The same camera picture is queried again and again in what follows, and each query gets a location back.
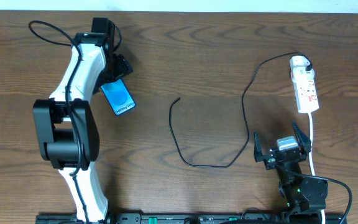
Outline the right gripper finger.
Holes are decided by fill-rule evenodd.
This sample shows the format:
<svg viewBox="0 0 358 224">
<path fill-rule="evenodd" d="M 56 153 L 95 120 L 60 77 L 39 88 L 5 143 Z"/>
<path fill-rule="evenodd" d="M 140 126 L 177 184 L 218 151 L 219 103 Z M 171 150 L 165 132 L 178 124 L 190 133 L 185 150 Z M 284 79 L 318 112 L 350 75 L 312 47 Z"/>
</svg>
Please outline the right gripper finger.
<svg viewBox="0 0 358 224">
<path fill-rule="evenodd" d="M 254 131 L 254 157 L 263 157 L 262 146 L 257 131 Z"/>
<path fill-rule="evenodd" d="M 311 151 L 311 139 L 298 127 L 295 121 L 292 121 L 293 130 L 295 133 L 295 138 L 297 140 L 298 146 L 305 152 Z"/>
</svg>

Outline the blue screen Galaxy smartphone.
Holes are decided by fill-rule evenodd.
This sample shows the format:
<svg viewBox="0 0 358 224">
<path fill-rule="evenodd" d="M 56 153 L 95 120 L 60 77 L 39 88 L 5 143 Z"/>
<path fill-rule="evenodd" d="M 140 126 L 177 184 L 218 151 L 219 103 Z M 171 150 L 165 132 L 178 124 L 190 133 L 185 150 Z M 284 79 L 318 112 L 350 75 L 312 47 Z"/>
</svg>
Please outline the blue screen Galaxy smartphone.
<svg viewBox="0 0 358 224">
<path fill-rule="evenodd" d="M 104 84 L 101 86 L 101 90 L 116 116 L 136 107 L 136 103 L 123 80 Z"/>
</svg>

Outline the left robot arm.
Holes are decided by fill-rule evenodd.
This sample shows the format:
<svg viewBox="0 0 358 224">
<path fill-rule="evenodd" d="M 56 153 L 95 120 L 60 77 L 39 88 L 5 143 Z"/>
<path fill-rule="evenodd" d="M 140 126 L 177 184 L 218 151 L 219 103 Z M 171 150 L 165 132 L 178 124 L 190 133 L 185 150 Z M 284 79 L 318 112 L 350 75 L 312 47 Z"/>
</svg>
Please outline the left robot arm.
<svg viewBox="0 0 358 224">
<path fill-rule="evenodd" d="M 122 81 L 133 68 L 116 54 L 120 34 L 108 18 L 93 18 L 89 32 L 68 39 L 71 59 L 59 86 L 33 105 L 40 155 L 65 179 L 76 205 L 72 215 L 37 215 L 36 223 L 117 223 L 96 170 L 100 139 L 90 104 L 102 91 L 115 114 L 135 107 Z"/>
</svg>

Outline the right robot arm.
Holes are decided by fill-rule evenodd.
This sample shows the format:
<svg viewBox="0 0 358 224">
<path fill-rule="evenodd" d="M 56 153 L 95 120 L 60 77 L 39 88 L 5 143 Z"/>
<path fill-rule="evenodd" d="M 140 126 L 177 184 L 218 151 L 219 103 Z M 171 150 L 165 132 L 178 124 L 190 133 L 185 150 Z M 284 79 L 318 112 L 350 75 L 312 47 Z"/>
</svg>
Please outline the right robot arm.
<svg viewBox="0 0 358 224">
<path fill-rule="evenodd" d="M 277 140 L 267 153 L 262 152 L 259 135 L 254 133 L 254 159 L 263 162 L 267 170 L 276 170 L 279 192 L 287 201 L 287 210 L 280 214 L 286 223 L 326 223 L 328 182 L 303 174 L 300 162 L 311 152 L 311 139 L 292 123 L 294 135 Z"/>
</svg>

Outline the white USB charger adapter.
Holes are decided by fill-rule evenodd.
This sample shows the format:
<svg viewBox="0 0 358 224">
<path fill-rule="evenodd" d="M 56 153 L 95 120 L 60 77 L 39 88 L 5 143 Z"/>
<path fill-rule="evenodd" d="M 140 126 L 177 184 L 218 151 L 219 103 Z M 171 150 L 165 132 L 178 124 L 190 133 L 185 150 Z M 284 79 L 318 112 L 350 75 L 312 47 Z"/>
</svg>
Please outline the white USB charger adapter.
<svg viewBox="0 0 358 224">
<path fill-rule="evenodd" d="M 310 64 L 310 61 L 303 55 L 296 55 L 290 59 L 291 70 L 293 70 L 295 67 L 305 67 L 307 70 L 309 70 L 308 66 Z"/>
</svg>

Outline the white power strip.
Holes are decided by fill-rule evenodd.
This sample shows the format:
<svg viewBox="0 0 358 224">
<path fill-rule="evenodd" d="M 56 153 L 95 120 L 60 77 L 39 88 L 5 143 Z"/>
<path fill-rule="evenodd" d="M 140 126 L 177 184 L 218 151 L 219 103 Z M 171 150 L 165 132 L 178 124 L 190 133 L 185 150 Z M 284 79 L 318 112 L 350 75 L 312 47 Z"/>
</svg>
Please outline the white power strip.
<svg viewBox="0 0 358 224">
<path fill-rule="evenodd" d="M 291 71 L 296 105 L 299 113 L 308 114 L 319 109 L 318 96 L 314 82 L 314 70 L 294 67 Z"/>
</svg>

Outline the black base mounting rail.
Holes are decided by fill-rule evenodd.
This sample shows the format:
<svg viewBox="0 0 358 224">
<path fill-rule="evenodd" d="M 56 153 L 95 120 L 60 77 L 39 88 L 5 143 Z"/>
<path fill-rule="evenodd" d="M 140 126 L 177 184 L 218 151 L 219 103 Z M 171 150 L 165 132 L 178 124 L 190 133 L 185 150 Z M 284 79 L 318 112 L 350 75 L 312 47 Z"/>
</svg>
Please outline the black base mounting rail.
<svg viewBox="0 0 358 224">
<path fill-rule="evenodd" d="M 37 215 L 36 224 L 52 223 L 86 223 L 77 220 L 76 215 Z M 261 214 L 254 212 L 240 214 L 139 214 L 139 213 L 120 213 L 107 215 L 105 220 L 89 223 L 112 223 L 112 224 L 184 224 L 184 223 L 321 223 L 318 215 L 292 215 L 289 222 L 281 219 L 280 215 Z M 325 223 L 347 223 L 342 221 L 341 215 L 326 214 Z"/>
</svg>

